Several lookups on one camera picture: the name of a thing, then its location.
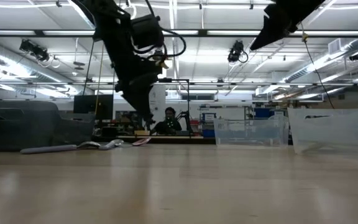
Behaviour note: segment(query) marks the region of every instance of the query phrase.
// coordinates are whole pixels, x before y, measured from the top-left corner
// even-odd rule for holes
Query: pipe
[[[34,83],[34,82],[0,82],[0,84],[3,85],[84,85],[84,82],[40,82],[40,83]],[[113,82],[101,82],[100,85],[113,85],[115,83]],[[157,82],[154,83],[154,85],[166,85],[166,86],[177,86],[177,85],[184,85],[187,84],[187,82]],[[217,83],[211,83],[211,82],[191,82],[190,85],[192,86],[216,86]],[[272,83],[272,82],[242,82],[242,83],[218,83],[219,85],[224,86],[259,86],[259,85],[276,85],[280,87],[282,83]],[[97,86],[98,83],[86,83],[87,86]],[[321,86],[321,83],[285,83],[286,86],[298,86],[298,85],[304,85],[304,86]],[[356,86],[358,83],[324,83],[324,86]]]
[[[72,82],[71,79],[58,74],[48,68],[43,68],[37,63],[25,58],[24,56],[18,55],[8,49],[4,49],[0,46],[0,62],[10,65],[19,65],[28,72],[36,72],[41,77],[46,77],[48,80],[53,80],[53,85],[62,85],[61,82]]]
[[[334,57],[334,58],[330,58],[327,61],[325,61],[325,63],[331,63],[339,58],[347,57],[348,55],[352,55],[356,51],[358,51],[358,39],[348,43],[344,48],[343,54],[338,55],[337,57]],[[311,63],[309,63],[306,66],[304,66],[303,68],[297,70],[296,72],[293,72],[291,75],[289,75],[285,78],[285,82],[287,82],[287,83],[292,82],[293,80],[296,80],[304,75],[314,72],[314,69],[310,69],[310,66],[313,66],[313,65]]]

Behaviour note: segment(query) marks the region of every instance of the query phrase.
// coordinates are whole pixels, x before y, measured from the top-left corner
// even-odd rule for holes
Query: black robotic arm
[[[164,60],[184,53],[185,40],[178,35],[184,43],[183,50],[176,55],[167,55],[162,33],[164,29],[159,26],[160,19],[154,15],[148,0],[146,3],[150,14],[133,20],[131,15],[117,6],[114,0],[71,1],[95,25],[94,40],[104,42],[112,67],[119,79],[116,91],[123,91],[125,100],[147,124],[154,123],[149,107],[149,91],[152,84],[157,81],[157,75],[162,73]],[[275,4],[265,8],[269,17],[264,17],[264,28],[250,47],[251,50],[264,47],[296,31],[298,23],[324,2],[324,0],[274,1]],[[137,55],[150,52],[154,48],[164,49],[158,61],[149,60],[152,57],[142,58]]]

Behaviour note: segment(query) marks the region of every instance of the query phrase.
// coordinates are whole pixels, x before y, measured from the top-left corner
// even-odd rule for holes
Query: person
[[[176,111],[172,107],[165,109],[165,120],[157,123],[151,134],[176,134],[181,131],[181,126],[175,117]]]

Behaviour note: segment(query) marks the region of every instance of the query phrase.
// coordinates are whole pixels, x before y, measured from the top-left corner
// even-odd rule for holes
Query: metal frame
[[[20,34],[19,32],[31,32],[31,34]],[[48,31],[61,32],[61,34],[48,34]],[[259,30],[257,29],[171,29],[171,31],[179,33],[182,37],[257,37]],[[221,32],[221,34],[210,34],[209,32]],[[0,29],[0,37],[92,37],[94,30],[33,30],[33,29]],[[358,30],[305,30],[309,37],[313,38],[358,38],[358,35],[351,32]],[[318,32],[332,32],[332,34],[318,34]],[[165,37],[177,37],[177,35],[164,33]],[[301,32],[290,34],[286,38],[302,38]]]
[[[170,86],[177,86],[183,85],[187,83],[188,89],[190,89],[191,85],[199,85],[199,86],[216,86],[217,83],[211,82],[190,82],[188,79],[172,79],[172,81],[177,82],[157,82],[154,85],[170,85]],[[85,83],[85,82],[0,82],[3,85],[99,85],[99,83]],[[113,82],[101,82],[100,85],[113,85]],[[358,86],[358,83],[273,83],[273,82],[226,82],[226,83],[218,83],[219,85],[224,86],[259,86],[259,85],[278,85],[278,87],[285,85],[285,86]]]

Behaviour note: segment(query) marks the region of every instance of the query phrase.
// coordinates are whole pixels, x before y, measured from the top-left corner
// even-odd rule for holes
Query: clear plastic bin
[[[288,119],[214,121],[218,146],[282,147],[288,146]]]
[[[358,109],[288,109],[294,150],[358,149]]]

